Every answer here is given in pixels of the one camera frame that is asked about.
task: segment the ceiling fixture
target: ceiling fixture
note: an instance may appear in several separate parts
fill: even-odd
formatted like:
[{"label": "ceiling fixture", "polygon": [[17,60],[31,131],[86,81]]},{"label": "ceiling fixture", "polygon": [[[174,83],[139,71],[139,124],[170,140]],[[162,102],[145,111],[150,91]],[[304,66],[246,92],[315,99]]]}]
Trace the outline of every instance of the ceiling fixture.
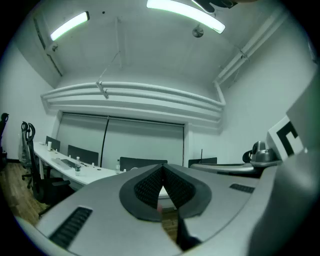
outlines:
[{"label": "ceiling fixture", "polygon": [[51,35],[51,39],[54,41],[65,32],[69,31],[70,29],[74,28],[75,26],[84,23],[89,20],[89,13],[87,11],[73,17],[72,19],[68,20],[62,26],[57,28]]},{"label": "ceiling fixture", "polygon": [[217,31],[219,34],[226,28],[225,25],[209,14],[181,2],[171,0],[148,0],[146,7],[187,16]]}]

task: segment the ceiling light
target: ceiling light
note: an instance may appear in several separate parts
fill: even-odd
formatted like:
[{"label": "ceiling light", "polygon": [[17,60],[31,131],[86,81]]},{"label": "ceiling light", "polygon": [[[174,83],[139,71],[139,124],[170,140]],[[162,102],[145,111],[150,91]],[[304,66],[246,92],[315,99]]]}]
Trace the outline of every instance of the ceiling light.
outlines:
[{"label": "ceiling light", "polygon": [[78,16],[73,17],[72,19],[68,20],[66,23],[64,23],[62,26],[57,28],[51,35],[51,39],[54,41],[58,37],[60,37],[65,32],[69,31],[70,29],[74,28],[75,26],[86,22],[89,20],[89,13],[87,11],[79,14]]},{"label": "ceiling light", "polygon": [[226,28],[225,25],[209,14],[181,2],[171,0],[148,0],[146,7],[187,16],[217,31],[219,34],[221,34]]}]

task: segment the white ceiling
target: white ceiling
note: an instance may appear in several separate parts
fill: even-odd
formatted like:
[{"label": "white ceiling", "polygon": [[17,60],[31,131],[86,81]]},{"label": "white ceiling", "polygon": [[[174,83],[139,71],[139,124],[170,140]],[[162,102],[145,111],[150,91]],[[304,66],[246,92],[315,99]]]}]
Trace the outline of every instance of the white ceiling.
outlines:
[{"label": "white ceiling", "polygon": [[[198,8],[191,0],[179,2]],[[56,28],[84,11],[89,12],[89,21],[56,40],[54,59],[64,75],[101,73],[106,68],[118,52],[118,17],[121,58],[117,56],[112,69],[121,69],[121,59],[124,71],[177,75],[210,84],[238,53],[236,47],[246,44],[274,8],[271,0],[238,4],[231,9],[217,7],[213,16],[225,24],[224,32],[218,34],[201,25],[204,35],[195,38],[195,20],[146,5],[147,0],[47,0],[38,6],[35,17],[49,45],[50,33]]]}]

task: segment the wooden floor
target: wooden floor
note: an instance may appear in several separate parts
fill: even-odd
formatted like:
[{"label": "wooden floor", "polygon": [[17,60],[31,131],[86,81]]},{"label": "wooden floor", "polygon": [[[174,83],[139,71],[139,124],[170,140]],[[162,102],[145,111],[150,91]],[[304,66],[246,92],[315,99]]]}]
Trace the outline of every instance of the wooden floor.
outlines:
[{"label": "wooden floor", "polygon": [[[38,213],[48,207],[34,199],[32,189],[27,188],[29,178],[22,180],[27,171],[20,163],[8,163],[0,175],[0,186],[13,215],[32,225],[39,221]],[[162,226],[173,241],[177,239],[178,213],[176,210],[162,213]]]}]

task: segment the white desk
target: white desk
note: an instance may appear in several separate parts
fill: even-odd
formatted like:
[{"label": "white desk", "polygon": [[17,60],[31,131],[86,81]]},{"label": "white desk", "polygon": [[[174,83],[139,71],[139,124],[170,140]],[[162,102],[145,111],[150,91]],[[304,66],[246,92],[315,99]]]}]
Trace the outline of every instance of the white desk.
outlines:
[{"label": "white desk", "polygon": [[[46,145],[41,145],[40,142],[35,142],[33,144],[34,153],[39,157],[40,159],[40,177],[41,179],[44,179],[44,163],[47,163],[49,166],[66,176],[68,179],[81,184],[81,185],[87,185],[91,182],[107,178],[113,175],[117,175],[115,170],[101,168],[98,166],[92,167],[88,164],[88,166],[81,165],[81,172],[80,176],[76,175],[76,171],[74,168],[64,170],[62,169],[58,164],[56,164],[52,159],[68,159],[71,162],[76,162],[76,160],[69,158],[68,156],[56,153],[55,151],[48,151]],[[167,191],[164,187],[162,187],[160,193],[159,193],[159,199],[167,199],[169,198]]]}]

